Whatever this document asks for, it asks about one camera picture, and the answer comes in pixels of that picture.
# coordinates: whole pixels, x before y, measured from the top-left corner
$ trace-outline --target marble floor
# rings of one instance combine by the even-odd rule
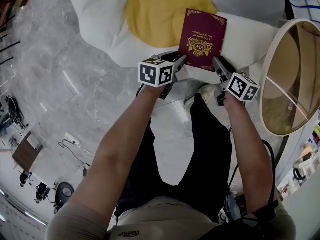
[[[28,129],[44,145],[32,167],[34,174],[50,186],[61,179],[71,181],[82,163],[58,142],[69,132],[94,153],[104,134],[133,101],[139,88],[137,69],[120,68],[107,54],[84,42],[70,0],[30,0],[18,10],[9,36],[0,46],[16,41],[21,44],[1,53],[1,60],[11,55],[14,60],[1,66],[0,99],[4,103],[5,96],[16,97]],[[159,171],[172,185],[183,177],[194,148],[184,99],[201,84],[194,80],[177,83],[166,101],[157,102],[152,115]],[[230,125],[223,107],[213,103],[209,107],[224,125]],[[282,138],[265,131],[256,102],[248,110],[261,137],[277,153]],[[74,149],[74,153],[84,162],[92,162],[81,149]],[[236,165],[233,152],[230,175]],[[239,174],[232,188],[241,191]]]

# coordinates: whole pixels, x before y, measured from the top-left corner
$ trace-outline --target person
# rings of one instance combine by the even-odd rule
[[[2,116],[0,121],[0,138],[7,134],[7,129],[12,126],[14,120],[10,118],[10,114],[6,113]]]
[[[28,179],[32,176],[32,172],[23,171],[20,175],[20,187],[24,188],[25,184],[27,183]]]
[[[45,239],[200,239],[218,224],[229,193],[232,142],[229,130],[207,104],[214,85],[185,102],[194,153],[177,186],[162,181],[151,114],[163,87],[147,86],[101,141],[91,169],[47,227]],[[245,106],[226,94],[248,214],[265,207],[273,187],[268,152]],[[118,226],[108,231],[114,210]],[[293,220],[280,204],[267,224],[269,239],[294,239]]]

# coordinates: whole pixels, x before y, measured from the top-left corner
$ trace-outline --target black device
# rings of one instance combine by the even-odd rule
[[[37,204],[40,204],[40,202],[46,200],[48,198],[50,192],[50,188],[44,184],[44,183],[40,183],[39,186],[36,187],[36,199],[35,202]]]
[[[31,177],[32,172],[23,171],[20,175],[20,186],[23,188],[27,183],[28,179]]]
[[[68,182],[61,182],[55,192],[55,204],[54,214],[57,214],[59,210],[68,202],[71,196],[74,194],[75,189]]]

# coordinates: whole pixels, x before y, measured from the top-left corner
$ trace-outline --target white sneaker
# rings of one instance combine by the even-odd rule
[[[217,89],[216,85],[206,84],[202,86],[197,93],[201,95],[205,104],[208,104],[210,100],[213,98],[216,89]],[[190,113],[191,107],[194,103],[195,103],[195,96],[191,97],[190,99],[184,102],[184,109]]]

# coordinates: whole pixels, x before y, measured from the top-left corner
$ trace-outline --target black cable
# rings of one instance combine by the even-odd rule
[[[19,42],[15,42],[15,43],[9,45],[9,46],[6,47],[6,48],[0,49],[0,53],[4,52],[4,51],[10,49],[11,47],[14,47],[14,46],[16,46],[16,45],[18,45],[18,44],[20,44],[20,43],[21,43],[20,41],[19,41]]]
[[[11,58],[6,59],[5,61],[3,61],[3,62],[0,63],[0,66],[1,66],[2,64],[5,64],[5,63],[13,60],[14,58],[15,58],[15,57],[11,57]]]
[[[236,172],[237,172],[238,168],[239,168],[239,164],[236,165],[236,167],[235,167],[235,169],[234,169],[234,171],[233,171],[233,174],[232,174],[232,177],[231,177],[231,180],[230,180],[230,183],[229,183],[229,188],[230,188],[230,186],[231,186],[232,181],[233,181],[234,178],[235,178],[235,175],[236,175]]]
[[[63,148],[63,149],[64,149],[64,148],[67,148],[68,150],[70,150],[70,152],[72,153],[72,155],[73,155],[76,159],[78,159],[78,160],[83,164],[84,167],[86,167],[86,164],[85,164],[82,160],[80,160],[78,157],[76,157],[75,154],[73,153],[73,151],[72,151],[68,146],[66,146],[66,145],[64,144],[64,142],[68,142],[68,143],[70,143],[71,145],[73,145],[73,143],[70,142],[69,140],[63,139],[61,142],[58,143],[59,146],[60,146],[61,148]]]
[[[116,204],[116,211],[118,211],[119,208],[119,202]],[[116,225],[118,226],[118,222],[119,222],[119,216],[116,216]]]
[[[1,36],[1,37],[0,37],[0,40],[6,38],[7,36],[8,36],[7,34],[5,34],[4,36]]]
[[[223,222],[224,221],[224,219],[222,218],[222,213],[220,214],[220,220]]]
[[[229,205],[229,194],[226,196],[225,219],[224,219],[224,222],[227,222],[227,217],[229,218],[229,215],[228,215],[228,205]]]
[[[49,195],[47,197],[48,201],[51,203],[51,204],[54,204],[55,202],[51,202],[50,199],[49,199]]]
[[[228,210],[228,207],[226,206],[226,201],[223,202],[223,207],[222,207],[223,211],[224,211],[224,223],[227,223],[227,211]]]
[[[9,21],[11,21],[14,17],[16,17],[16,15],[13,15],[11,18],[9,18],[5,23],[3,23],[1,26],[0,26],[0,29],[6,25]]]
[[[139,93],[141,92],[142,88],[145,86],[145,84],[141,84],[141,86],[139,87],[138,91],[136,92],[135,97],[138,97]]]

